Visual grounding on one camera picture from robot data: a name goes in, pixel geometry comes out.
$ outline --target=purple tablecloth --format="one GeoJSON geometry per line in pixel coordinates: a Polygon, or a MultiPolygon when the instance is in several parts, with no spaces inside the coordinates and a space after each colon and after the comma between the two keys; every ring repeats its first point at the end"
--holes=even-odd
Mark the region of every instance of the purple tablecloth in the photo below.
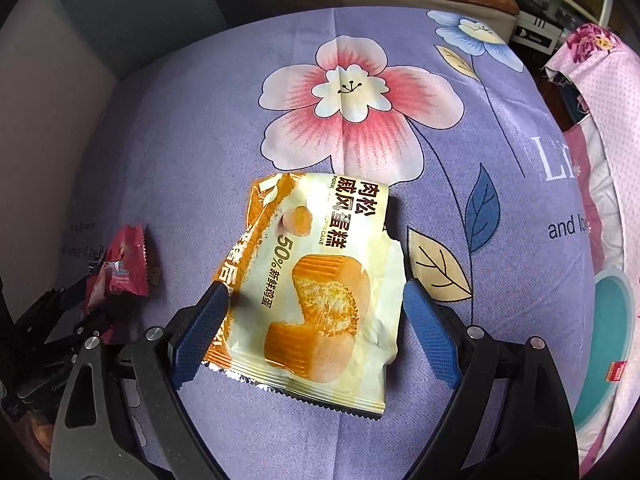
{"type": "MultiPolygon", "coordinates": [[[[116,88],[74,189],[60,285],[85,272],[87,254],[120,224],[146,224],[162,282],[133,336],[206,290],[243,231],[252,180],[305,166],[368,176],[393,184],[387,227],[406,254],[412,240],[408,271],[495,338],[545,338],[574,406],[593,269],[569,160],[522,63],[473,20],[372,7],[253,23],[116,88]]],[[[232,479],[402,478],[451,391],[404,316],[398,345],[379,421],[204,367],[180,397],[232,479]]],[[[147,439],[145,452],[161,463],[147,439]]]]}

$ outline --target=pink flower fabric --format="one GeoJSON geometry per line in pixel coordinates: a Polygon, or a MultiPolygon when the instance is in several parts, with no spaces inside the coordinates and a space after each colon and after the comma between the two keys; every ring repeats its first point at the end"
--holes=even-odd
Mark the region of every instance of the pink flower fabric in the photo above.
{"type": "Polygon", "coordinates": [[[283,171],[331,157],[335,173],[384,184],[414,180],[424,158],[407,118],[446,129],[463,104],[443,77],[415,66],[387,66],[369,38],[338,36],[317,64],[285,66],[264,81],[259,104],[288,110],[267,127],[262,154],[283,171]]]}
{"type": "Polygon", "coordinates": [[[595,23],[581,25],[569,35],[566,44],[574,57],[574,63],[582,63],[596,50],[611,52],[620,45],[618,38],[595,23]]]}

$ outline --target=yellow snack package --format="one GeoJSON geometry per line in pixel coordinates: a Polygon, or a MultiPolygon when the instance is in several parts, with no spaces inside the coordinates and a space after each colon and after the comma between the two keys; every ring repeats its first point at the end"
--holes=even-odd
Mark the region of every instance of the yellow snack package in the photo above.
{"type": "Polygon", "coordinates": [[[379,417],[396,357],[400,243],[388,187],[324,173],[254,182],[246,231],[214,275],[230,309],[205,361],[321,406],[379,417]]]}

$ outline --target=red snack package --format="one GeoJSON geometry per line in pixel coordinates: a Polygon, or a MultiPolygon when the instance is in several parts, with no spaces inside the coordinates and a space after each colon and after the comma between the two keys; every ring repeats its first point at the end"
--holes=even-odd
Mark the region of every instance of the red snack package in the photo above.
{"type": "Polygon", "coordinates": [[[142,225],[124,225],[116,232],[98,274],[89,277],[86,291],[87,312],[111,294],[149,295],[142,225]]]}

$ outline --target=metal screw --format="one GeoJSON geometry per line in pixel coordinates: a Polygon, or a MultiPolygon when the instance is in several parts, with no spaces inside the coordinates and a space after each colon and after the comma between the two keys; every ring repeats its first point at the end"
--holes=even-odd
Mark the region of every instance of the metal screw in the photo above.
{"type": "Polygon", "coordinates": [[[536,350],[542,350],[546,346],[546,343],[545,340],[540,337],[532,337],[531,346],[536,350]]]}
{"type": "Polygon", "coordinates": [[[89,339],[87,339],[84,342],[84,347],[87,350],[91,350],[95,347],[97,347],[100,344],[100,339],[98,339],[96,336],[91,336],[89,339]]]}
{"type": "Polygon", "coordinates": [[[471,339],[482,339],[484,337],[484,330],[482,330],[479,326],[472,325],[466,329],[466,334],[471,339]]]}
{"type": "Polygon", "coordinates": [[[153,326],[146,331],[145,336],[149,341],[156,341],[162,337],[162,329],[159,326],[153,326]]]}

